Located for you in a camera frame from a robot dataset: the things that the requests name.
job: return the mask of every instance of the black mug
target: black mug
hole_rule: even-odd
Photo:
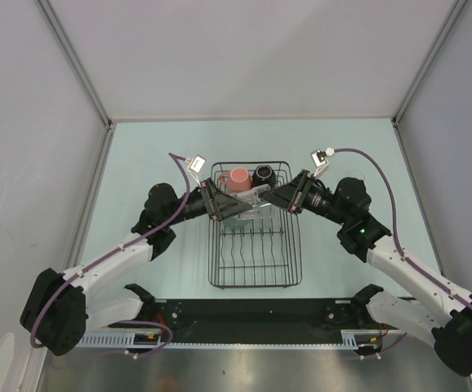
[[[270,188],[276,186],[276,173],[269,165],[260,165],[252,175],[252,186],[270,185]]]

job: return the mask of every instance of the white wall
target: white wall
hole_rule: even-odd
[[[104,128],[32,0],[0,1],[0,338],[16,334],[36,275],[65,262]]]
[[[472,290],[472,2],[400,128],[445,272]]]
[[[52,2],[113,118],[386,118],[454,0]]]

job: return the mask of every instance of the robotic arm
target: robotic arm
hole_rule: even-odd
[[[374,321],[397,327],[433,346],[454,372],[468,376],[472,373],[472,293],[428,269],[398,246],[399,242],[394,241],[397,235],[393,236],[368,211],[372,200],[363,181],[347,177],[334,193],[326,188],[318,177],[327,168],[331,152],[318,150],[312,154],[317,167],[314,174],[302,170],[288,184],[265,191],[260,197],[292,214],[306,209],[338,224],[337,237],[348,253],[389,275],[421,305],[401,300],[375,285],[365,287],[353,301],[363,305]],[[198,172],[204,162],[196,157],[190,163],[189,174],[198,187],[190,192],[180,214],[163,229],[129,247],[120,244],[120,252],[90,272],[83,272],[82,265],[61,274],[53,269],[43,271],[20,318],[22,326],[32,332],[42,308],[62,287],[36,331],[36,338],[55,355],[69,352],[86,330],[151,314],[154,298],[141,287],[127,286],[121,298],[107,298],[100,293],[114,280],[165,252],[176,237],[172,225],[203,215],[222,221],[252,209],[251,204],[225,194],[211,179],[199,181]],[[133,243],[169,220],[183,201],[170,185],[155,185],[124,243]],[[69,277],[75,274],[79,278],[68,285]]]

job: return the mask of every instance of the wire rack frame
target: wire rack frame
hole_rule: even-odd
[[[211,177],[222,190],[220,174],[244,167],[252,175],[256,167],[269,165],[277,186],[292,179],[284,161],[214,163]],[[270,206],[271,217],[252,219],[232,229],[223,222],[209,221],[208,280],[214,287],[291,287],[301,283],[301,234],[297,216]]]

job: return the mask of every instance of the black wire rack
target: black wire rack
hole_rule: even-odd
[[[272,167],[276,186],[292,179],[291,168],[284,161],[219,162],[212,165],[211,177],[226,191],[219,180],[222,172],[244,167],[252,176],[260,165]],[[256,208],[260,208],[257,216],[250,212],[251,215],[244,213],[229,218],[231,225],[228,225],[229,220],[209,221],[208,278],[212,286],[290,287],[301,283],[301,236],[297,216],[268,203]]]

